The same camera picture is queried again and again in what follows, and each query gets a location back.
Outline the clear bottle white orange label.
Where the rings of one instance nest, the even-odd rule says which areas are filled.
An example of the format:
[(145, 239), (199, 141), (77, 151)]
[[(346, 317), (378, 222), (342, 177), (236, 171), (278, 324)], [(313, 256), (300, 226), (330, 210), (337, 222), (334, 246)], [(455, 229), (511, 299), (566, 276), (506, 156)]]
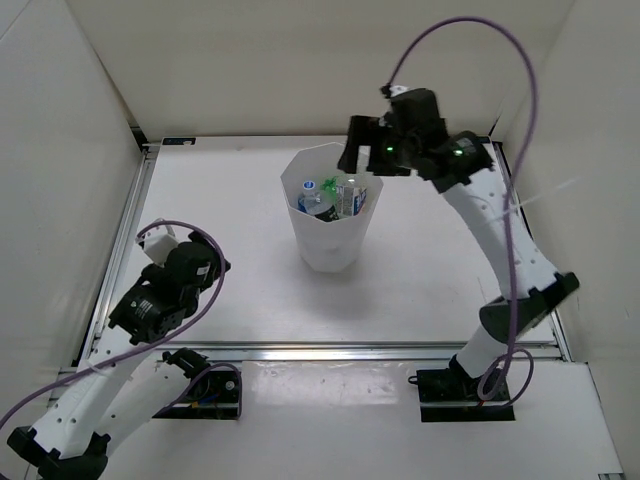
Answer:
[(336, 185), (335, 208), (339, 216), (357, 216), (364, 208), (368, 189), (366, 186), (358, 186), (347, 182)]

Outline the green plastic bottle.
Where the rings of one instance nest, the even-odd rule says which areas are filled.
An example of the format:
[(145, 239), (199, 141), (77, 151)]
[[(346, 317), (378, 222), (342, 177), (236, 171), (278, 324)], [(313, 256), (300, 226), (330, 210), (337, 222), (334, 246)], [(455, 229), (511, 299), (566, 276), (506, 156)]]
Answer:
[(321, 182), (320, 189), (331, 198), (335, 199), (337, 195), (337, 187), (346, 182), (348, 179), (349, 176), (346, 174), (327, 177)]

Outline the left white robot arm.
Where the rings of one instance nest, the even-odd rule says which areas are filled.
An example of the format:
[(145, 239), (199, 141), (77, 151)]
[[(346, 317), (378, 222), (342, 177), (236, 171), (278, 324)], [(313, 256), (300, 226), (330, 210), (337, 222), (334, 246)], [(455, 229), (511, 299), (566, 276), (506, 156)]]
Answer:
[(159, 219), (136, 242), (150, 259), (108, 316), (101, 338), (75, 373), (19, 401), (60, 388), (57, 401), (7, 444), (43, 479), (97, 479), (109, 456), (135, 430), (183, 399), (208, 393), (214, 364), (188, 348), (164, 353), (147, 378), (121, 392), (154, 350), (194, 326), (213, 306), (231, 265), (202, 229)]

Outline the clear bottle blue label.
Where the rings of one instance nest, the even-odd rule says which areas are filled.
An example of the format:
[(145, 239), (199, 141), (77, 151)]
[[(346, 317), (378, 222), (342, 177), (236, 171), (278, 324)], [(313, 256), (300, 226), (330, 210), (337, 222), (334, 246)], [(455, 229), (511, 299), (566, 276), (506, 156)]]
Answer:
[(315, 216), (323, 211), (325, 198), (313, 180), (303, 182), (298, 196), (298, 209), (306, 214)]

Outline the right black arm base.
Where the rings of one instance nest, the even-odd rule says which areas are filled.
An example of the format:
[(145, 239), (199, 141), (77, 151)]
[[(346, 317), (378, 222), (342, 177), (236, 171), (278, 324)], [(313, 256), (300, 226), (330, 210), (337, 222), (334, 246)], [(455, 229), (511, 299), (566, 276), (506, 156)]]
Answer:
[(489, 401), (477, 395), (478, 381), (460, 383), (450, 369), (417, 370), (407, 379), (417, 388), (422, 423), (515, 421), (507, 383)]

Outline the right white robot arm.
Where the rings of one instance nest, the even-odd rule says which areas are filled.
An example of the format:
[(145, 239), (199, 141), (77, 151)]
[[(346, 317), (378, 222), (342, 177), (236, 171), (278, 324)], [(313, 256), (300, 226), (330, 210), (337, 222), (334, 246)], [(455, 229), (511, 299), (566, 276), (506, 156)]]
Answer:
[(505, 358), (510, 341), (547, 317), (579, 281), (571, 272), (560, 272), (534, 243), (510, 208), (506, 181), (480, 137), (471, 131), (448, 133), (433, 91), (386, 85), (381, 92), (389, 102), (387, 112), (351, 117), (337, 167), (355, 173), (359, 150), (366, 146), (367, 172), (416, 174), (431, 183), (488, 260), (500, 295), (480, 309), (480, 326), (447, 369), (452, 393), (470, 400), (484, 389), (484, 374)]

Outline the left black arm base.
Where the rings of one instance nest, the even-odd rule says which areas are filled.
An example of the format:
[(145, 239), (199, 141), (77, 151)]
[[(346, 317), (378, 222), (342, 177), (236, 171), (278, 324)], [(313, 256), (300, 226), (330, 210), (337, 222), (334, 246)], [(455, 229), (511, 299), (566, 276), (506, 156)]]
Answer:
[(243, 410), (241, 370), (232, 363), (212, 364), (179, 400), (154, 419), (237, 421)]

